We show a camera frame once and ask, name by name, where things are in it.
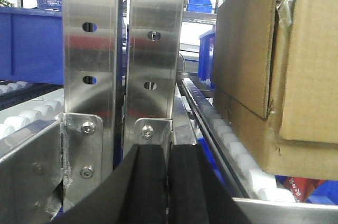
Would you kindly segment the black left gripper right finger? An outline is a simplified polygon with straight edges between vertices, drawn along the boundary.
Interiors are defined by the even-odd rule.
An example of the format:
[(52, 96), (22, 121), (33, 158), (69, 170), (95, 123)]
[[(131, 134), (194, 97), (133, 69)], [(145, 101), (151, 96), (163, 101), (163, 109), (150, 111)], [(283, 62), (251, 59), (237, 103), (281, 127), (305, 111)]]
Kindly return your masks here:
[(170, 153), (169, 223), (251, 223), (215, 175), (200, 145)]

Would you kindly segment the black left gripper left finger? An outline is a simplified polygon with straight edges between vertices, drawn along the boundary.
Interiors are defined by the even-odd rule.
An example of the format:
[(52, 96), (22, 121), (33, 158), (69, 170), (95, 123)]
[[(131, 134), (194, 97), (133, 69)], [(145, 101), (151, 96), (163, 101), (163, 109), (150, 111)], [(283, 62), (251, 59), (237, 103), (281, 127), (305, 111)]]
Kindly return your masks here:
[(166, 163), (159, 145), (134, 145), (113, 173), (53, 223), (166, 223)]

